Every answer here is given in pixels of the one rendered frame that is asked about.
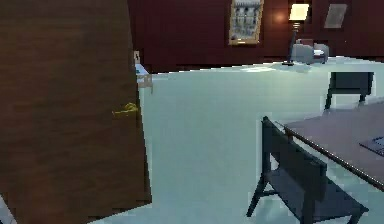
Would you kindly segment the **dark grey chair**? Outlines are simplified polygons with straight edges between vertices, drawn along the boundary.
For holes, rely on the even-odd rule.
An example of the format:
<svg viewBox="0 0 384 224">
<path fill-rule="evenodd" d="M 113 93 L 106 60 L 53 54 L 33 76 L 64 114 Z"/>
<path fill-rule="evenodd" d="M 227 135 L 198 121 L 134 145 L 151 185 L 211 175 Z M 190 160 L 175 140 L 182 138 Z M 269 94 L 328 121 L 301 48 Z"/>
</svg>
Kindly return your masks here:
<svg viewBox="0 0 384 224">
<path fill-rule="evenodd" d="M 316 224 L 347 217 L 358 224 L 368 208 L 327 175 L 327 164 L 280 131 L 268 117 L 262 119 L 262 171 L 246 215 L 262 197 L 277 195 L 300 224 Z"/>
<path fill-rule="evenodd" d="M 358 94 L 359 102 L 363 103 L 371 94 L 373 72 L 332 72 L 325 101 L 325 110 L 331 106 L 334 94 Z"/>
</svg>

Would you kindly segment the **small pale wooden table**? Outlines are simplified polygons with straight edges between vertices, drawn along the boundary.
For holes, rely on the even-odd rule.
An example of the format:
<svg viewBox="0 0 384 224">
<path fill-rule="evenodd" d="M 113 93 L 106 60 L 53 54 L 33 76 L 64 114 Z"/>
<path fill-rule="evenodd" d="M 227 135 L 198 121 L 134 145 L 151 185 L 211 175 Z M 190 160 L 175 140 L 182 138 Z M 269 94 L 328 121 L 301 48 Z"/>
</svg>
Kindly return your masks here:
<svg viewBox="0 0 384 224">
<path fill-rule="evenodd" d="M 135 51 L 133 53 L 137 84 L 139 88 L 150 88 L 153 89 L 153 76 L 147 72 L 144 66 L 141 64 L 140 52 Z"/>
</svg>

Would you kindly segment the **grey framed wall picture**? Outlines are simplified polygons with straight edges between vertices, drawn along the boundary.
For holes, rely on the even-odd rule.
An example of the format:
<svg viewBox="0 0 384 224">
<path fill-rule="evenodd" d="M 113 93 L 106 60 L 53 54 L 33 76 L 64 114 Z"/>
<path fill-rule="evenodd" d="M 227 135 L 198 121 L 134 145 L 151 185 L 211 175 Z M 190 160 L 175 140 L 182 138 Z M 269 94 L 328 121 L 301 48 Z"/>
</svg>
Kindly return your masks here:
<svg viewBox="0 0 384 224">
<path fill-rule="evenodd" d="M 330 4 L 328 7 L 328 13 L 325 19 L 324 27 L 327 29 L 341 28 L 346 11 L 346 4 Z"/>
</svg>

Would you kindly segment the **brown dining table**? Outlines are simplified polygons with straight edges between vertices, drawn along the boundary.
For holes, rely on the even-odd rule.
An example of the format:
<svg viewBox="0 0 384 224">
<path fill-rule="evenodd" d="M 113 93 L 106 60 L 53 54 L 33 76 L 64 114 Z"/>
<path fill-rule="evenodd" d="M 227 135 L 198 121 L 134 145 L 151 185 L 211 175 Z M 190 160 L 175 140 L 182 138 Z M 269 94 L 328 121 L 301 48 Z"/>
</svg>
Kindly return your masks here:
<svg viewBox="0 0 384 224">
<path fill-rule="evenodd" d="M 360 142 L 384 136 L 384 101 L 287 123 L 294 136 L 384 192 L 384 157 Z"/>
</svg>

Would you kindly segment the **brown wooden room door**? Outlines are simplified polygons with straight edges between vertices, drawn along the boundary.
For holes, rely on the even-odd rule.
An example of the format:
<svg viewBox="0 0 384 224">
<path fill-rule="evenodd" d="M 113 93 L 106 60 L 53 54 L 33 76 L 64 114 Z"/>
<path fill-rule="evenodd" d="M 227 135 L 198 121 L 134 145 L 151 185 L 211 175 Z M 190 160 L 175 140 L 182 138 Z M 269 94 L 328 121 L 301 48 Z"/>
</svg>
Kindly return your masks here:
<svg viewBox="0 0 384 224">
<path fill-rule="evenodd" d="M 0 0 L 0 224 L 151 200 L 128 1 Z"/>
</svg>

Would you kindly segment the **black floor lamp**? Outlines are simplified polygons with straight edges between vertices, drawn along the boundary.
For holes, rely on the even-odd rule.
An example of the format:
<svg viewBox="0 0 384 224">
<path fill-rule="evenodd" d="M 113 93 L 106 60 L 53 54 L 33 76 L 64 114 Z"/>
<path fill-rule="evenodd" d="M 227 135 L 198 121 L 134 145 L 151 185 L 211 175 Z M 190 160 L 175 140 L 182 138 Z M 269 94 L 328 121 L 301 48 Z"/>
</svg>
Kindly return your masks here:
<svg viewBox="0 0 384 224">
<path fill-rule="evenodd" d="M 301 3 L 301 4 L 295 3 L 291 7 L 289 20 L 292 22 L 292 38 L 290 41 L 287 60 L 284 62 L 284 65 L 287 65 L 287 66 L 293 65 L 293 61 L 292 61 L 293 45 L 296 41 L 296 34 L 300 28 L 300 24 L 304 22 L 307 18 L 308 10 L 309 10 L 309 5 L 304 3 Z"/>
</svg>

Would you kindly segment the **gold framed wall picture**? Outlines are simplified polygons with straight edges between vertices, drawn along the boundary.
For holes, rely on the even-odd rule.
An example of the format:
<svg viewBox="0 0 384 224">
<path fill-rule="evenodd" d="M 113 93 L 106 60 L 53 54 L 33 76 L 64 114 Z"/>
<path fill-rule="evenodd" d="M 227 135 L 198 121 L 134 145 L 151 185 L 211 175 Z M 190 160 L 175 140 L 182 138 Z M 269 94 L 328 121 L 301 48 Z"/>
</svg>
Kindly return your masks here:
<svg viewBox="0 0 384 224">
<path fill-rule="evenodd" d="M 256 45 L 259 43 L 264 0 L 232 0 L 229 44 Z"/>
</svg>

